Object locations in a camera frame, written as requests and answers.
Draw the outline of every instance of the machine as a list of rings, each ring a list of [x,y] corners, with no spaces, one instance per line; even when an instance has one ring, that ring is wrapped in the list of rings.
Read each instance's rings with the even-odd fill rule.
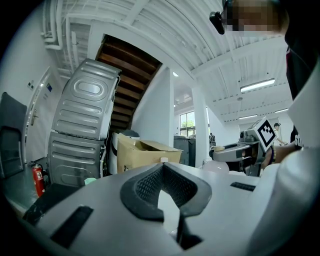
[[[276,139],[270,122],[264,117],[248,130],[241,131],[238,143],[226,145],[224,150],[219,151],[215,151],[216,147],[213,146],[209,155],[212,160],[218,162],[238,162],[240,172],[244,172],[247,176],[259,177],[266,152]]]
[[[51,183],[82,187],[103,177],[113,100],[120,69],[85,59],[65,85],[48,146]]]

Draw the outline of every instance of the fire extinguisher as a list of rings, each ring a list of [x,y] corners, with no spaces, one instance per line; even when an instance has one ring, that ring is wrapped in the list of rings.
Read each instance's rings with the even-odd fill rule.
[[[44,181],[42,172],[43,172],[43,168],[41,164],[36,163],[35,166],[32,168],[32,175],[33,175],[35,190],[38,197],[41,197],[45,192],[45,181]]]

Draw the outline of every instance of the cardboard box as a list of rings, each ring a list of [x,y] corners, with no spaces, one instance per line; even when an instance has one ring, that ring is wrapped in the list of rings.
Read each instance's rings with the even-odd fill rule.
[[[117,145],[117,173],[160,163],[160,158],[179,163],[182,150],[151,140],[134,140],[119,134]]]

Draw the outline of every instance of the black slot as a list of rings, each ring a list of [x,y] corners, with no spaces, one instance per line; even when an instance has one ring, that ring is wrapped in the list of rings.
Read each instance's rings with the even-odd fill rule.
[[[251,192],[253,192],[256,188],[256,186],[243,184],[243,183],[239,183],[239,182],[234,182],[230,186],[237,188],[237,189],[247,190],[247,191],[251,191]]]
[[[51,236],[51,239],[62,247],[69,248],[92,212],[93,209],[88,206],[79,206]]]

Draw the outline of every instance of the door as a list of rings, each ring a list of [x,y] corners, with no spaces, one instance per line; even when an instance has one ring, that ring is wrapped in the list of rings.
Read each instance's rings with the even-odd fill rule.
[[[49,136],[58,102],[62,94],[59,81],[50,68],[42,77],[29,106],[25,133],[27,163],[47,157]]]

